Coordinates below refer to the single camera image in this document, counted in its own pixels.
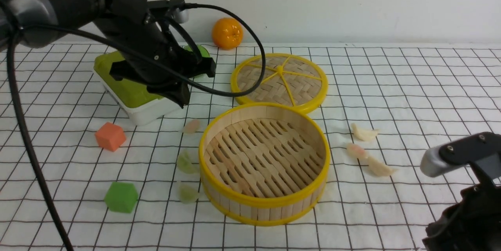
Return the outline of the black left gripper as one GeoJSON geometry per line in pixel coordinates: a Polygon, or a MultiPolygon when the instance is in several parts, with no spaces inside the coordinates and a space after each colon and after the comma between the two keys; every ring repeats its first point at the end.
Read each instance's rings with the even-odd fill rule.
{"type": "MultiPolygon", "coordinates": [[[[202,64],[202,62],[206,62],[211,60],[209,57],[203,57],[202,53],[199,49],[199,46],[195,44],[193,39],[188,37],[188,46],[190,46],[190,50],[181,49],[180,55],[186,54],[186,56],[194,56],[195,64],[202,64]]],[[[166,80],[162,81],[158,84],[150,84],[150,83],[142,83],[148,87],[153,89],[156,88],[156,94],[161,95],[170,101],[173,101],[181,108],[190,104],[190,89],[189,86],[192,86],[196,89],[202,91],[214,91],[214,89],[206,87],[200,83],[197,83],[190,78],[186,77],[184,74],[177,72],[176,70],[168,67],[166,64],[161,63],[159,60],[149,58],[141,54],[140,52],[129,48],[127,45],[123,45],[117,41],[113,41],[109,39],[109,46],[115,48],[122,54],[127,54],[131,57],[134,57],[136,60],[144,62],[144,64],[150,64],[154,67],[161,69],[164,73],[166,73],[166,80]]]]}

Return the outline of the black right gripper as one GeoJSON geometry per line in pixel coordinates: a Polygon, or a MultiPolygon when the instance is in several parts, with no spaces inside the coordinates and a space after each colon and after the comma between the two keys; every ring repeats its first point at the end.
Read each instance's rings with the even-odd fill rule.
{"type": "Polygon", "coordinates": [[[499,251],[501,191],[476,163],[470,166],[479,183],[461,191],[462,201],[442,212],[425,229],[427,251],[499,251]]]}

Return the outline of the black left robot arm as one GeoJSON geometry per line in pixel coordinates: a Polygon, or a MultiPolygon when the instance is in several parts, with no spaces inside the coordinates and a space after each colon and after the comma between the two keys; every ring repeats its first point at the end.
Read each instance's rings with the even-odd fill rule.
{"type": "Polygon", "coordinates": [[[182,48],[170,31],[187,21],[184,0],[1,0],[1,50],[7,49],[9,20],[21,27],[52,24],[79,29],[94,23],[106,39],[127,47],[155,64],[122,52],[108,71],[115,81],[145,85],[180,107],[189,104],[188,84],[175,78],[168,67],[186,78],[215,76],[216,63],[200,51],[182,48]]]}

